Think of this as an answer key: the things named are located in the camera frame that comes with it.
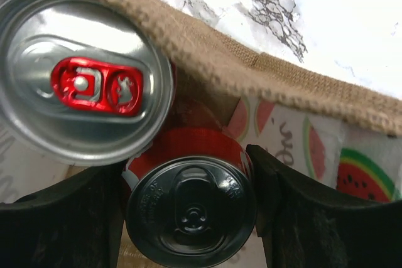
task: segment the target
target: silver can lid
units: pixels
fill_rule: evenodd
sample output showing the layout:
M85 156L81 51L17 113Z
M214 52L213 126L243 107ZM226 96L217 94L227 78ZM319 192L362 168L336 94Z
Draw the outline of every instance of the silver can lid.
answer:
M172 67L120 14L90 0L8 0L0 33L1 115L37 150L68 164L109 164L160 130Z

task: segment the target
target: pull tab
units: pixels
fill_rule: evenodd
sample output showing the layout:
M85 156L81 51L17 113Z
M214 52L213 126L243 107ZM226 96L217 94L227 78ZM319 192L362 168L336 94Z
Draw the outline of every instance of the pull tab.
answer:
M176 226L183 233L206 231L214 220L214 181L198 167L181 172L175 188Z
M60 61L51 85L63 104L77 110L135 115L143 98L141 71L89 58Z

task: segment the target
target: red pull tab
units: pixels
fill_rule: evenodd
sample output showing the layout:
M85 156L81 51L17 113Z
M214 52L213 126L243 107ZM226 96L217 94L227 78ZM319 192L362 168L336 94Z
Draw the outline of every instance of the red pull tab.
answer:
M66 58L52 71L57 97L78 110L135 115L143 98L143 74L136 68L88 58Z

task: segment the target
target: burlap fabric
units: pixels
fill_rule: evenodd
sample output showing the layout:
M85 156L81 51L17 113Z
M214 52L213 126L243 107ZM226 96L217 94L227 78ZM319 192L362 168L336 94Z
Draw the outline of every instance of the burlap fabric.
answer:
M160 0L98 1L126 15L187 75L197 79L202 90L237 97L255 95L375 131L402 134L402 102L398 99L258 54ZM221 118L227 119L233 99L228 104L216 95L210 99L217 108L221 106Z

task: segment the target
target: can lid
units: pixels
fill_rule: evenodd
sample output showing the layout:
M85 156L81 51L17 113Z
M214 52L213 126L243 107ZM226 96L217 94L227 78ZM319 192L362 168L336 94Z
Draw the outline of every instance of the can lid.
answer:
M247 178L207 157L160 166L134 189L126 225L140 252L167 267L211 267L250 236L256 201Z
M94 0L7 0L0 33L0 119L33 149L99 166L159 133L175 74L126 17Z

